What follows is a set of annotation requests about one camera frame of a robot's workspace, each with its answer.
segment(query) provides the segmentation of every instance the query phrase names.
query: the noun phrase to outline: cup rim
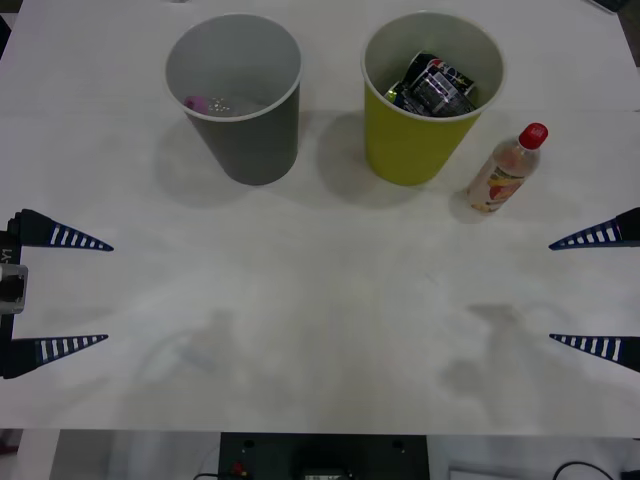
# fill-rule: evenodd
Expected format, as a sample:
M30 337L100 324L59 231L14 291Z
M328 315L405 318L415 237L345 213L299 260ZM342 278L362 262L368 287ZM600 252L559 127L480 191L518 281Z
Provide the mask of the cup rim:
M167 82L167 66L168 66L168 63L169 63L169 57L173 53L173 50L176 48L176 45L178 45L180 40L182 40L193 29L198 28L199 26L204 25L205 23L214 21L214 20L216 20L218 18L222 18L222 17L254 17L254 18L259 18L261 20L267 20L268 22L271 22L272 24L274 24L274 25L280 27L281 29L283 29L287 33L287 35L289 35L291 40L293 40L293 43L296 46L296 49L298 51L298 55L300 57L300 68L298 69L298 76L296 77L295 81L291 85L291 88L289 88L289 90L287 90L282 97L280 97L277 101L275 101L274 103L272 103L268 107L265 107L262 110L258 110L257 112L250 113L248 115L241 115L241 116L238 116L238 117L212 117L212 116L209 116L209 115L203 115L202 113L195 112L195 111L191 110L190 108L187 108L182 102L180 102L180 100L178 100L176 98L176 96L171 91L171 88L169 88L169 83ZM291 32L289 32L289 30L287 30L282 25L280 25L278 22L276 22L275 20L273 20L273 19L271 19L269 17L265 17L265 16L262 16L262 15L254 15L252 13L242 13L242 12L225 13L223 15L216 15L215 17L208 18L207 20L204 20L204 21L202 21L200 23L196 23L195 25L191 25L187 30L185 30L182 33L182 35L180 35L180 37L174 42L174 44L171 46L171 49L169 50L169 52L166 55L166 58L165 58L165 61L164 61L164 69L163 69L163 72L162 72L162 80L163 80L163 83L164 83L164 88L167 91L167 93L169 94L169 97L171 97L171 99L174 102L176 102L180 106L180 108L187 115L191 115L191 116L199 118L201 120L207 120L209 122L215 122L215 123L243 122L245 120L251 120L252 118L261 117L262 115L265 115L265 114L269 113L270 111L275 110L280 105L282 105L284 102L286 102L287 99L293 94L293 92L296 91L296 89L300 85L300 81L302 80L302 50L300 50L300 45L298 44L298 41L296 40L296 38L291 34Z
M395 21L403 19L403 18L413 17L413 16L416 16L416 15L424 15L424 14L444 15L444 16L456 18L458 20L462 20L463 22L466 22L466 23L476 27L478 30L480 30L482 33L484 33L489 38L489 40L491 40L491 42L493 43L494 47L496 48L496 50L498 52L498 56L500 57L500 61L502 62L502 80L500 81L500 85L498 86L498 89L496 90L496 93L494 93L493 96L483 106L481 106L480 108L475 109L473 112L465 113L464 115L458 115L456 117L425 117L425 116L422 116L422 115L417 115L415 113L410 113L410 112L407 112L406 110L401 109L400 107L395 106L393 103L391 103L388 100L386 100L380 94L380 92L378 92L378 89L376 89L373 86L373 83L371 82L371 79L369 78L369 74L367 73L367 69L366 69L366 66L365 66L365 57L366 57L366 54L367 54L367 49L369 48L369 44L371 43L371 40L373 40L373 37L375 37L378 34L378 32L380 32L380 30L382 30L383 28L385 28L387 25L389 25L392 22L395 22ZM462 15L458 15L456 13L448 12L448 11L445 11L445 10L438 10L438 9L418 10L417 12L408 13L408 14L402 15L400 17L392 18L391 20L386 21L385 23L380 25L378 28L376 28L373 31L373 33L369 36L369 38L367 39L367 42L364 45L364 48L362 49L362 53L360 55L360 69L362 71L362 76L364 77L365 84L373 92L373 94L378 98L378 100L383 102L390 109L396 111L397 113L400 113L401 115L404 115L405 117L408 117L408 118L411 118L411 119L414 119L414 120L419 120L421 122L427 122L427 123L453 123L453 122L459 122L459 121L467 120L469 118L473 118L473 117L475 117L477 115L480 115L489 106L491 106L491 104L493 104L495 102L496 98L498 98L498 96L502 92L502 89L504 88L504 84L505 84L505 81L506 81L506 78L507 78L507 62L505 60L505 56L504 56L504 53L502 51L502 48L500 47L500 44L498 44L498 42L496 41L494 36L491 35L482 25L480 25L475 20L472 20L470 18L464 17Z

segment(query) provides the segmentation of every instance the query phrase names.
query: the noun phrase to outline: paper cup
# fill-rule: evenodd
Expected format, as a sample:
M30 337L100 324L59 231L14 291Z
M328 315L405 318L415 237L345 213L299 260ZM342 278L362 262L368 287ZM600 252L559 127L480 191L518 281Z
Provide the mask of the paper cup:
M230 14L188 30L167 58L165 78L224 171L248 185L286 174L298 152L302 56L295 39L267 18ZM197 113L189 96L242 99L260 109L235 117Z
M422 50L475 81L477 110L451 118L422 117L383 97ZM365 46L361 67L367 161L380 177L399 185L433 178L505 80L504 57L482 27L455 15L426 11L397 18L376 31Z

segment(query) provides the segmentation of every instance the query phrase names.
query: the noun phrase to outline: red bottle cap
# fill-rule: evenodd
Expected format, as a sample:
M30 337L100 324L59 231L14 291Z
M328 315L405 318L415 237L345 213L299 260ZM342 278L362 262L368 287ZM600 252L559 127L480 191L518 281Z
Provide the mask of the red bottle cap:
M547 127L541 123L532 123L520 134L518 141L527 150L537 150L549 135Z

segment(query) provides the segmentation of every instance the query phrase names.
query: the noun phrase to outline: table surface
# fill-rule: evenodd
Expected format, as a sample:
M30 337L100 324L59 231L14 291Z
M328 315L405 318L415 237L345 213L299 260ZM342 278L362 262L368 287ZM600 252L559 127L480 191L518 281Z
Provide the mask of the table surface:
M359 53L385 19L474 18L507 85L438 177L377 178ZM268 15L305 57L298 160L239 185L162 85L189 25ZM0 63L0 218L115 247L27 249L15 336L106 333L0 383L0 425L637 436L640 377L548 333L640 335L638 254L547 245L640 205L640 81L582 0L27 0ZM539 170L493 217L455 192L528 122Z

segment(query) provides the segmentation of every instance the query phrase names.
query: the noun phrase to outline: gray cup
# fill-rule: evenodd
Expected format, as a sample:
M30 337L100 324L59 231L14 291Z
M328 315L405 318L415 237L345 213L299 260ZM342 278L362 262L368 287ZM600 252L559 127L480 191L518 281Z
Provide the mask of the gray cup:
M302 55L291 34L272 20L246 14L192 27L165 67L171 95L227 175L247 185L278 180L296 159L301 74ZM240 107L232 105L236 116L204 115L184 106L189 96Z

